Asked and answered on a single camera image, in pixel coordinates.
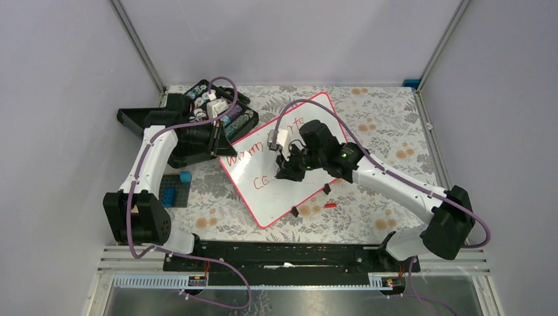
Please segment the pink-framed whiteboard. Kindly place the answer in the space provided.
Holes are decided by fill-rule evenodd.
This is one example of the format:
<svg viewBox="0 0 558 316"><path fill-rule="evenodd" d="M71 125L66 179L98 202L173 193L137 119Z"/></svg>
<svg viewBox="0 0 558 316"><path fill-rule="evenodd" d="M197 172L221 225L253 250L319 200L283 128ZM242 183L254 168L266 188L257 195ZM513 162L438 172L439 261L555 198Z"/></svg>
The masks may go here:
<svg viewBox="0 0 558 316"><path fill-rule="evenodd" d="M286 111L280 128L288 131L288 140L295 140L294 144L300 147L302 138L299 129L305 123L319 120L327 125L340 143L346 142L347 137L342 125L334 117L336 110L330 96L321 92L311 99L325 106L325 110L310 103L300 103ZM232 146L238 153L236 156L219 159L233 187L261 228L274 224L293 207L299 207L322 191L326 184L334 181L324 170L306 172L301 182L276 178L278 154L269 150L267 146L268 133L273 130L276 121L277 118L273 118L234 141Z"/></svg>

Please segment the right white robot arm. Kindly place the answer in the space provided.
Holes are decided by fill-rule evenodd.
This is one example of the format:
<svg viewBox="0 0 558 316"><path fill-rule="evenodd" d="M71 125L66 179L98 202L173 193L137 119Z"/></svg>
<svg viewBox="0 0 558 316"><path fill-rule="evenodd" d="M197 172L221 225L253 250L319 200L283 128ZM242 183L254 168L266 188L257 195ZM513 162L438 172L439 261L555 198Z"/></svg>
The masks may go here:
<svg viewBox="0 0 558 316"><path fill-rule="evenodd" d="M319 120L303 125L299 133L300 146L289 138L287 130L274 129L268 134L268 148L278 154L277 179L301 182L306 172L322 169L333 178L373 189L422 221L384 239L377 254L383 270L394 271L404 260L425 253L454 260L465 247L476 221L464 188L446 190L372 162L367 150L353 142L340 143Z"/></svg>

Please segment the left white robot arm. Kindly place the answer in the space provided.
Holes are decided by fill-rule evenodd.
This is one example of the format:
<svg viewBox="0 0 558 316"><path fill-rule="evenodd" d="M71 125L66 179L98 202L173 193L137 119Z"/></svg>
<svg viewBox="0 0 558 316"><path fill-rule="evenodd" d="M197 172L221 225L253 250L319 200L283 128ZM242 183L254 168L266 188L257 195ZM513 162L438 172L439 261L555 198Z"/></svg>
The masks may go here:
<svg viewBox="0 0 558 316"><path fill-rule="evenodd" d="M234 93L231 104L219 116L191 122L180 112L152 110L148 116L160 120L143 131L143 141L130 174L117 192L108 192L103 198L111 230L117 242L129 246L136 259L136 245L147 244L146 252L157 250L179 256L179 262L190 271L204 262L204 253L195 247L195 234L174 228L168 211L159 201L159 188L165 166L174 148L183 140L176 131L185 130L188 136L200 130L211 134L215 122L238 106L239 95Z"/></svg>

